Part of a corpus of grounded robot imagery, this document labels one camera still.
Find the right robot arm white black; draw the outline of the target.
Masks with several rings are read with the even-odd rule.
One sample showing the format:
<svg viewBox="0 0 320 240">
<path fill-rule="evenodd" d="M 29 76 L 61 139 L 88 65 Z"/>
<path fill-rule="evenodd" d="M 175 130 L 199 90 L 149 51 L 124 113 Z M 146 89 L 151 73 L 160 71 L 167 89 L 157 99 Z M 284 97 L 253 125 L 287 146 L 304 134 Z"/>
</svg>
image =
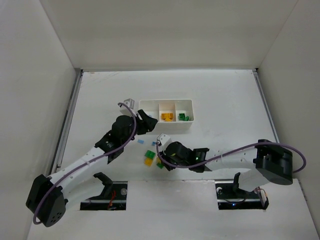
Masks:
<svg viewBox="0 0 320 240">
<path fill-rule="evenodd" d="M 292 152 L 266 139 L 229 152 L 217 152 L 211 159 L 206 158 L 209 148 L 190 149 L 178 141 L 172 141 L 168 136 L 157 138 L 156 150 L 168 171 L 188 169 L 204 173 L 242 169 L 233 178 L 236 191 L 252 192 L 268 183 L 283 186 L 293 183 Z"/>
</svg>

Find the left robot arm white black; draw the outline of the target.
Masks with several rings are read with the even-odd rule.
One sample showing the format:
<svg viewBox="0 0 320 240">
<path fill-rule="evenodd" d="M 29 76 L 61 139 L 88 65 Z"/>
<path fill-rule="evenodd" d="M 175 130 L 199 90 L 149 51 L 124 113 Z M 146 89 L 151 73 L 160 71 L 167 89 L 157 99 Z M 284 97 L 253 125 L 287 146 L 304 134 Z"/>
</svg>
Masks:
<svg viewBox="0 0 320 240">
<path fill-rule="evenodd" d="M 112 181 L 101 169 L 119 157 L 125 146 L 135 139 L 136 135 L 152 132 L 158 120 L 142 109 L 128 115 L 120 115 L 111 129 L 80 159 L 68 167 L 49 176 L 38 175 L 31 185 L 26 207 L 32 212 L 35 225 L 51 227 L 65 214 L 68 205 L 84 191 L 74 194 L 73 190 L 90 178 L 100 180 L 100 190 Z"/>
</svg>

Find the green lego brick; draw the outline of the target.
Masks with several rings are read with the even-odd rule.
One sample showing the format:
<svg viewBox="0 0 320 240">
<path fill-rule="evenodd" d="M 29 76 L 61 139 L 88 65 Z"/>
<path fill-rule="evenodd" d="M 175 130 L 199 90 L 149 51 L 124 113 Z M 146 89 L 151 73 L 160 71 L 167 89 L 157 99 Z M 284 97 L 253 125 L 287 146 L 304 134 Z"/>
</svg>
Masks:
<svg viewBox="0 0 320 240">
<path fill-rule="evenodd" d="M 190 117 L 188 115 L 186 115 L 185 113 L 179 113 L 178 114 L 178 120 L 187 122 L 187 121 L 190 120 Z"/>
</svg>

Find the orange lego brick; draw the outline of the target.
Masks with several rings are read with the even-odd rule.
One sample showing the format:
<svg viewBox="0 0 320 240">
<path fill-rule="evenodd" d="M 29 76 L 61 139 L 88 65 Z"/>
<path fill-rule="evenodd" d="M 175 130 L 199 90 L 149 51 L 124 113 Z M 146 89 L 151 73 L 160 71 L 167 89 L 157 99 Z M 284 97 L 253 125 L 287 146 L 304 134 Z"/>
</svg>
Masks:
<svg viewBox="0 0 320 240">
<path fill-rule="evenodd" d="M 172 122 L 174 120 L 174 114 L 172 112 L 161 113 L 160 119 L 165 122 Z"/>
</svg>

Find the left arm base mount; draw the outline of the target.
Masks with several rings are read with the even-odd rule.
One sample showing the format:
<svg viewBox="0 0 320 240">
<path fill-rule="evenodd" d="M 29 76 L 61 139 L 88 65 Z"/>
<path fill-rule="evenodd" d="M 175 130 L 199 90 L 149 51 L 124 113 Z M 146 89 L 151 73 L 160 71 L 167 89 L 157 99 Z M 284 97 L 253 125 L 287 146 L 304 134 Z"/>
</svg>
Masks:
<svg viewBox="0 0 320 240">
<path fill-rule="evenodd" d="M 127 181 L 112 181 L 104 173 L 93 175 L 103 185 L 98 195 L 80 203 L 81 211 L 125 211 L 127 208 Z"/>
</svg>

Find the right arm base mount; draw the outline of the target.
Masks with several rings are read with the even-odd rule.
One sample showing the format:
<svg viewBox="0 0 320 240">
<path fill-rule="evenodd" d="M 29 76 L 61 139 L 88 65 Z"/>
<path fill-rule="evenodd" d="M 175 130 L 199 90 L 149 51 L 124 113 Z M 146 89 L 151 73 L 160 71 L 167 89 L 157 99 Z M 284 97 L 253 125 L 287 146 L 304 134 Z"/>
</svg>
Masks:
<svg viewBox="0 0 320 240">
<path fill-rule="evenodd" d="M 215 182 L 217 206 L 219 210 L 266 210 L 269 207 L 269 198 L 260 187 L 253 191 L 239 188 L 240 172 L 234 179 Z"/>
</svg>

